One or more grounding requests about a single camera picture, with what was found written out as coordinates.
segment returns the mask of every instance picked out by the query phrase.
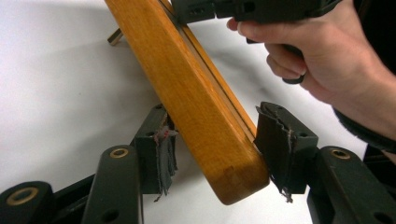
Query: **white surface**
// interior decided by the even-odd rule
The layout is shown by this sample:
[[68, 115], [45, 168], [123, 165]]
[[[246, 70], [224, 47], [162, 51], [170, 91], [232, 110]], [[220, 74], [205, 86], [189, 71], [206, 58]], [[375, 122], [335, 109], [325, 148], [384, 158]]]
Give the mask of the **white surface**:
[[[319, 136], [319, 146], [365, 145], [331, 108], [271, 74], [262, 45], [247, 45], [225, 20], [191, 26], [234, 93], [257, 120], [255, 105], [285, 106]], [[159, 103], [106, 4], [0, 1], [0, 192], [43, 180], [57, 191], [96, 170], [107, 148], [129, 144]], [[306, 195], [285, 203], [274, 185], [234, 205], [219, 202], [181, 138], [170, 194], [145, 195], [146, 223], [311, 223]]]

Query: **hand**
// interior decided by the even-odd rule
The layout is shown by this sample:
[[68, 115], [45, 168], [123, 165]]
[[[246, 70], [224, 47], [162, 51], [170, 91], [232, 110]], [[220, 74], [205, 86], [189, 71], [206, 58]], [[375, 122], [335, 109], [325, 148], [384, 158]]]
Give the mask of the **hand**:
[[[396, 112], [396, 78], [365, 38], [352, 0], [342, 1], [320, 18], [273, 24], [231, 19], [227, 25], [265, 43], [267, 62], [276, 75], [297, 78], [305, 74], [301, 86], [317, 99], [396, 139], [396, 118], [392, 116]], [[304, 58], [281, 44], [300, 49]]]

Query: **wooden board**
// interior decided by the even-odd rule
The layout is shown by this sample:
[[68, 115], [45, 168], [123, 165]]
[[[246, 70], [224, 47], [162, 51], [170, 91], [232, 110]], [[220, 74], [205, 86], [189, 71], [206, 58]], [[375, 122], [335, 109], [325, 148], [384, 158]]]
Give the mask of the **wooden board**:
[[231, 204], [267, 186], [255, 125], [170, 4], [106, 3], [218, 198]]

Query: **wooden plank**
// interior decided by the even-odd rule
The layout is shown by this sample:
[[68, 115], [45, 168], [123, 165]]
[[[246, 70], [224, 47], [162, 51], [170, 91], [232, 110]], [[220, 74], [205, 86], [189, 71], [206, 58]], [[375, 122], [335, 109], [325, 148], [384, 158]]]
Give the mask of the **wooden plank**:
[[218, 198], [235, 203], [268, 185], [253, 122], [168, 2], [106, 3]]

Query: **metal hole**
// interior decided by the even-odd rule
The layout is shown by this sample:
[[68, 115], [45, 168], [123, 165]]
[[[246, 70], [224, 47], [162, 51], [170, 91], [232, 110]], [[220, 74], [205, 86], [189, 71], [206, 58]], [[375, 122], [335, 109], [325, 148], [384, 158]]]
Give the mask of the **metal hole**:
[[118, 210], [109, 210], [106, 211], [103, 215], [102, 215], [102, 221], [104, 223], [110, 223], [114, 220], [116, 220], [119, 217], [120, 213]]
[[392, 224], [392, 223], [394, 223], [390, 216], [388, 216], [387, 214], [382, 213], [382, 212], [374, 213], [374, 217], [375, 217], [376, 220], [378, 220], [378, 221], [380, 221], [381, 223], [384, 223], [384, 224]]
[[299, 135], [300, 137], [307, 137], [307, 136], [308, 136], [307, 133], [298, 133], [298, 135]]
[[332, 154], [334, 155], [334, 157], [338, 159], [342, 159], [342, 160], [350, 159], [350, 155], [341, 149], [333, 149]]
[[7, 204], [11, 206], [20, 205], [31, 201], [38, 193], [38, 188], [28, 187], [19, 189], [9, 195], [7, 198]]
[[114, 159], [122, 158], [128, 154], [128, 149], [126, 148], [117, 148], [110, 152], [110, 157]]

